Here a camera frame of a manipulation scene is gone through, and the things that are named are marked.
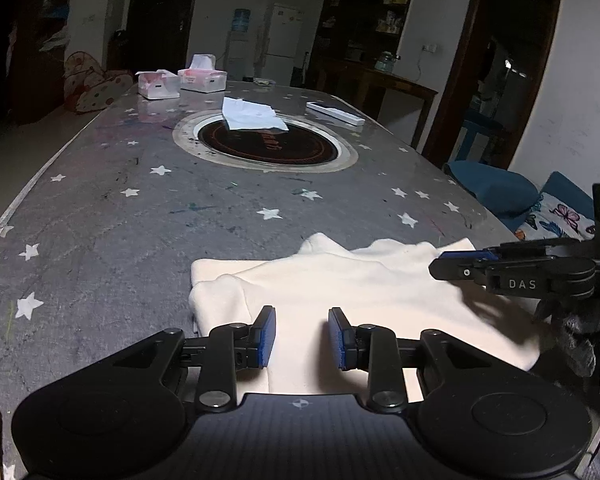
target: tissue box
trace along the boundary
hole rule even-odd
[[[180,88],[194,92],[218,92],[226,88],[226,72],[186,68],[178,70]]]
[[[168,70],[137,72],[138,93],[147,99],[180,97],[180,77]]]

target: white remote control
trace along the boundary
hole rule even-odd
[[[320,106],[312,102],[307,103],[306,107],[328,116],[335,117],[336,119],[346,123],[353,124],[354,126],[362,126],[362,124],[365,123],[365,120],[362,117],[358,117],[357,115],[353,114],[347,114],[346,112],[338,110],[337,108],[325,108],[324,106]]]

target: refrigerator door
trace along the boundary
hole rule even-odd
[[[302,12],[289,7],[273,6],[269,22],[267,54],[295,57],[302,29]]]
[[[273,79],[277,85],[289,86],[294,69],[294,58],[283,56],[265,56],[260,77]]]

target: table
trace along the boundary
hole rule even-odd
[[[318,91],[324,90],[324,85],[327,81],[327,75],[329,73],[343,74],[346,73],[348,76],[352,76],[359,80],[358,90],[353,99],[353,105],[362,109],[366,95],[369,91],[370,86],[379,86],[382,88],[403,92],[408,95],[412,95],[424,101],[416,129],[411,138],[411,147],[417,148],[422,136],[422,131],[427,123],[429,117],[429,111],[433,104],[433,99],[438,94],[435,90],[427,88],[426,86],[419,85],[413,81],[409,81],[403,77],[374,70],[366,67],[361,63],[352,61],[342,61],[338,59],[332,59],[329,57],[317,57],[314,61],[314,66],[318,69],[318,82],[316,89]]]
[[[328,127],[358,160],[332,173],[266,173],[178,146],[174,128],[219,110],[224,96]],[[17,478],[23,469],[11,414],[27,394],[166,327],[195,334],[187,301],[194,260],[280,258],[316,232],[347,249],[378,238],[443,246],[468,237],[477,247],[515,240],[377,123],[350,129],[309,113],[307,101],[356,113],[296,88],[236,82],[226,92],[183,91],[153,102],[133,89],[88,124],[24,197],[0,237],[0,409],[4,462],[16,464]],[[279,209],[282,219],[265,220],[257,213],[263,208]],[[18,300],[27,298],[43,304],[17,317]]]

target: screw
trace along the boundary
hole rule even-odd
[[[376,393],[372,399],[376,404],[383,408],[395,408],[400,406],[405,401],[404,394],[400,392],[394,392],[392,390],[385,390],[383,392]]]
[[[200,395],[200,402],[210,408],[221,408],[231,400],[231,397],[220,390],[211,390]]]

